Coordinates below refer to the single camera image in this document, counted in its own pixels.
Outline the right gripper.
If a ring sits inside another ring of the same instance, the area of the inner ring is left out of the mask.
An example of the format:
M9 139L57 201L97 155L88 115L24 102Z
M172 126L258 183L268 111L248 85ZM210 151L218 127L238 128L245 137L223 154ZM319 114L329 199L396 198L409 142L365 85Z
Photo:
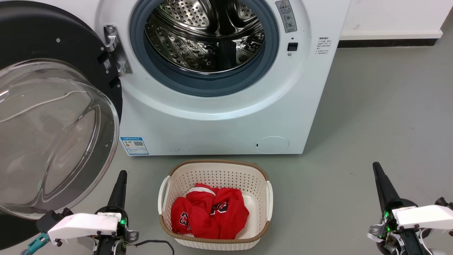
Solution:
M378 250L384 255L429 255L430 250L423 243L425 230L418 225L399 227L392 211L414 209L417 205L408 199L399 199L379 162L373 163L373 173L382 216L379 224L370 226L369 239L376 242Z

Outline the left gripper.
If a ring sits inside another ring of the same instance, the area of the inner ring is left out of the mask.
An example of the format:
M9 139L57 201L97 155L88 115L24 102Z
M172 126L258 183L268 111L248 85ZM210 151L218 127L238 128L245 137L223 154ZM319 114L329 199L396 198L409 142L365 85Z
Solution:
M117 219L115 231L97 231L94 236L94 255L125 255L127 244L138 240L139 233L129 229L128 214L124 211L126 203L127 172L121 170L114 185L107 206L96 211L97 215Z

